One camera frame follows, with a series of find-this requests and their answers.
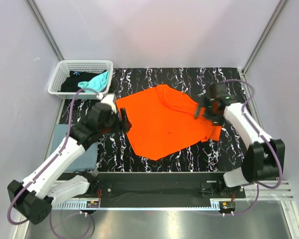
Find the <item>orange t shirt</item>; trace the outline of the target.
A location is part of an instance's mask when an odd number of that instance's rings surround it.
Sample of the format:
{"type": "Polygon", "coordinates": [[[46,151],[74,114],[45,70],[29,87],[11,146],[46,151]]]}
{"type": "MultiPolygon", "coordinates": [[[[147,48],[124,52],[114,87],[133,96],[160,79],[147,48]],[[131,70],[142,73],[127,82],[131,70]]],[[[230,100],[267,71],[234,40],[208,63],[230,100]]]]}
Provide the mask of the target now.
{"type": "Polygon", "coordinates": [[[163,84],[120,98],[132,127],[127,136],[137,156],[157,161],[198,142],[218,141],[221,127],[194,117],[198,106],[190,96],[163,84]]]}

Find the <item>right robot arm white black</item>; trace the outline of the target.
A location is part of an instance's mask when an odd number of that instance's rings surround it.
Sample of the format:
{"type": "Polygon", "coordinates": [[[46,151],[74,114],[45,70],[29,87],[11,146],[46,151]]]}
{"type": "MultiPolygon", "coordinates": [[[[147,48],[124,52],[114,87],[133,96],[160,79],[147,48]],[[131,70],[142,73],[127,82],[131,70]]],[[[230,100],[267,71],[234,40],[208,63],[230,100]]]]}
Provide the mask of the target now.
{"type": "Polygon", "coordinates": [[[214,126],[229,122],[242,138],[247,149],[242,165],[224,173],[216,181],[213,193],[231,196],[245,186],[258,184],[266,189],[281,185],[285,158],[285,144],[273,139],[254,120],[237,95],[227,92],[224,82],[210,86],[210,96],[197,106],[194,117],[203,116],[214,126]]]}

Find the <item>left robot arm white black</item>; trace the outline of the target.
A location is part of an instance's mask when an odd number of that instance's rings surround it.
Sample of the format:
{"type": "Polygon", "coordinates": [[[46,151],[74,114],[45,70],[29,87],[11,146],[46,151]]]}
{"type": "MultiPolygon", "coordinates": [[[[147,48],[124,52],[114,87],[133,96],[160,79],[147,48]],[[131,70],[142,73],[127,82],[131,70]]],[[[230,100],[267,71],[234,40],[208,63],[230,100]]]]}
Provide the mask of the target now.
{"type": "Polygon", "coordinates": [[[66,137],[57,149],[29,176],[21,182],[12,180],[7,191],[11,205],[7,219],[12,225],[12,209],[16,209],[34,225],[41,223],[52,208],[74,196],[84,194],[93,197],[98,185],[85,176],[74,178],[54,186],[55,181],[88,148],[106,133],[128,132],[131,128],[127,112],[113,102],[96,103],[77,124],[71,124],[66,137]]]}

